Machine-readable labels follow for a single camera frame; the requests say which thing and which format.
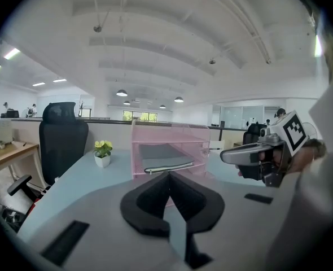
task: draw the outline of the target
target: table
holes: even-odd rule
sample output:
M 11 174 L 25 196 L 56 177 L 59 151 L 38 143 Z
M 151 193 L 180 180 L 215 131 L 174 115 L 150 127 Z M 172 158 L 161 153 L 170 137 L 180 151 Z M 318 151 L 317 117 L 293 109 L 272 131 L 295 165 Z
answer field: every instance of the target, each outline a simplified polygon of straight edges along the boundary
M 46 188 L 47 185 L 42 175 L 42 167 L 40 157 L 38 156 L 37 144 L 13 141 L 9 145 L 6 145 L 4 149 L 0 149 L 0 170 L 8 167 L 12 177 L 15 179 L 15 174 L 11 168 L 11 165 L 27 156 L 33 157 L 33 161 L 36 166 L 37 174 L 40 177 L 41 184 L 44 188 Z
M 92 152 L 85 154 L 53 184 L 52 188 L 36 204 L 19 230 L 18 237 L 27 242 L 43 222 L 80 197 L 97 189 L 131 180 L 130 162 L 129 150 L 113 150 L 110 165 L 106 168 L 100 168 L 96 165 Z M 217 180 L 264 186 L 261 181 L 239 177 L 238 170 L 233 165 L 223 163 L 217 154 L 209 154 L 207 171 L 213 174 Z M 166 208 L 166 213 L 169 216 L 166 219 L 168 222 L 177 219 L 176 207 Z

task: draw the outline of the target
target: office chair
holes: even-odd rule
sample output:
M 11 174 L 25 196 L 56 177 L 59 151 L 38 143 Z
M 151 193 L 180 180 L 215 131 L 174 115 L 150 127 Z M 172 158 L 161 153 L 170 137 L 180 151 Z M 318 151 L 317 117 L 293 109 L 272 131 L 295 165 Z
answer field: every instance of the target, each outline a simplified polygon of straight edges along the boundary
M 84 155 L 89 126 L 76 120 L 74 107 L 75 102 L 50 103 L 42 114 L 38 130 L 41 166 L 43 178 L 50 186 Z M 40 199 L 27 186 L 31 178 L 30 175 L 19 178 L 7 189 L 8 194 L 13 196 L 21 189 L 33 202 Z
M 258 141 L 261 129 L 266 128 L 265 124 L 251 124 L 248 130 L 243 134 L 243 144 L 254 143 Z

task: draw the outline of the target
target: desk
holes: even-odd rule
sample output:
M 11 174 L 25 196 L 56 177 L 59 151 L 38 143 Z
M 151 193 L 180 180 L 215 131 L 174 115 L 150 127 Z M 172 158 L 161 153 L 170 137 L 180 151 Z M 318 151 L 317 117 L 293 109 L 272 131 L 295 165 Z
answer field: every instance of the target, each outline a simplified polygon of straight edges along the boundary
M 38 145 L 34 143 L 25 142 L 12 142 L 2 150 L 0 149 L 0 170 L 8 167 L 12 177 L 15 179 L 15 174 L 11 168 L 11 165 L 18 160 L 21 160 L 27 156 L 32 156 L 35 162 L 37 174 L 40 177 L 41 184 L 46 188 L 46 183 L 42 176 L 42 167 L 40 158 L 38 156 Z
M 100 168 L 96 165 L 92 152 L 85 154 L 69 168 L 36 204 L 23 223 L 18 237 L 27 242 L 43 222 L 75 202 L 82 196 L 108 186 L 132 179 L 131 157 L 128 150 L 113 150 L 110 165 Z M 217 180 L 264 186 L 261 181 L 238 176 L 233 165 L 225 164 L 218 155 L 210 153 L 207 171 Z M 168 212 L 177 213 L 175 206 L 168 207 Z

